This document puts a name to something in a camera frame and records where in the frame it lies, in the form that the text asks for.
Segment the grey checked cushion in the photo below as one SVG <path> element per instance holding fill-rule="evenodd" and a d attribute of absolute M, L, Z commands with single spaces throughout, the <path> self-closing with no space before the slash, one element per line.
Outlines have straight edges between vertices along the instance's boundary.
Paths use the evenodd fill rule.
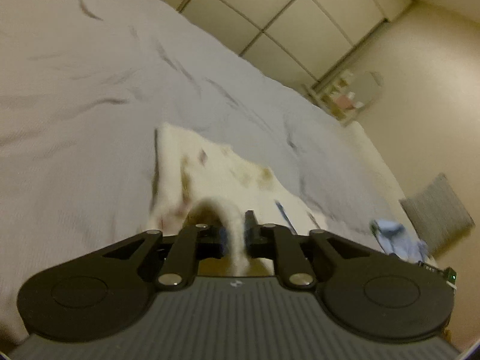
<path fill-rule="evenodd" d="M 401 199 L 400 205 L 433 256 L 442 254 L 475 227 L 444 173 L 419 193 Z"/>

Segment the cream wardrobe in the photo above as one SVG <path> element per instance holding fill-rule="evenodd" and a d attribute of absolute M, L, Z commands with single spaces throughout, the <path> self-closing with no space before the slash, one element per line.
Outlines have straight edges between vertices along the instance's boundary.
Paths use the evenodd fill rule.
<path fill-rule="evenodd" d="M 162 0 L 293 89 L 315 86 L 412 0 Z"/>

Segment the grey duvet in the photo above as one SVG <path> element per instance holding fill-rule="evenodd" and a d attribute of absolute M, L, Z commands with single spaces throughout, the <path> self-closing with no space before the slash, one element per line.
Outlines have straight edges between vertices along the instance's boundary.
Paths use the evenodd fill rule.
<path fill-rule="evenodd" d="M 404 221 L 349 132 L 160 0 L 1 0 L 1 339 L 24 281 L 143 230 L 163 123 L 272 170 L 332 229 Z"/>

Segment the light blue garment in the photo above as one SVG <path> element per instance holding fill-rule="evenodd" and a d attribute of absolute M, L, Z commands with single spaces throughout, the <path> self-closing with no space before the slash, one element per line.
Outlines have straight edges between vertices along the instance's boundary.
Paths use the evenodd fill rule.
<path fill-rule="evenodd" d="M 411 236 L 401 223 L 375 219 L 370 222 L 370 229 L 385 254 L 394 255 L 408 263 L 431 261 L 427 244 Z"/>

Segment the pink storage box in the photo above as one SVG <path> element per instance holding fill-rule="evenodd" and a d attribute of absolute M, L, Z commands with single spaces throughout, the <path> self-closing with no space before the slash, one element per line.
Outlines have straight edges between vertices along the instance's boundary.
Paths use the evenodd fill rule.
<path fill-rule="evenodd" d="M 335 98 L 334 104 L 341 110 L 341 111 L 349 111 L 355 108 L 354 101 L 349 98 L 347 95 L 339 95 Z"/>

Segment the oval vanity mirror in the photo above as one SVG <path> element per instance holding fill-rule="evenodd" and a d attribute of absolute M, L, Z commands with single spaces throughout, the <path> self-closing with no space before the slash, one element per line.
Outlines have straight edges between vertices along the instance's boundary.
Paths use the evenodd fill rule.
<path fill-rule="evenodd" d="M 363 72 L 349 86 L 348 96 L 356 110 L 366 108 L 383 90 L 383 77 L 379 72 Z"/>

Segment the cream knit sweater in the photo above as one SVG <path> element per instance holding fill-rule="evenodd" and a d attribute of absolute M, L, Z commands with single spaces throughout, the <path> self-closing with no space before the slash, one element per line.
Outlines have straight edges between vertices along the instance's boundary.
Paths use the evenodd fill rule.
<path fill-rule="evenodd" d="M 202 275 L 272 275 L 270 261 L 247 255 L 246 211 L 262 224 L 287 226 L 299 235 L 327 227 L 326 216 L 290 193 L 270 167 L 245 160 L 229 145 L 164 123 L 156 149 L 159 176 L 148 228 L 171 236 L 186 224 L 218 220 L 226 229 L 227 255 L 202 262 Z"/>

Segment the small shelf organizer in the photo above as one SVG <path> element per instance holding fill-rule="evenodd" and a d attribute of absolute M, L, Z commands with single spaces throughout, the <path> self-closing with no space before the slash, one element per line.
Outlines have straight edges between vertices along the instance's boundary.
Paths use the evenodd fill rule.
<path fill-rule="evenodd" d="M 320 92 L 320 105 L 323 106 L 324 111 L 343 125 L 350 123 L 360 110 L 354 108 L 349 111 L 341 111 L 335 105 L 334 100 L 342 94 L 348 96 L 349 86 L 354 78 L 352 72 L 343 70 Z"/>

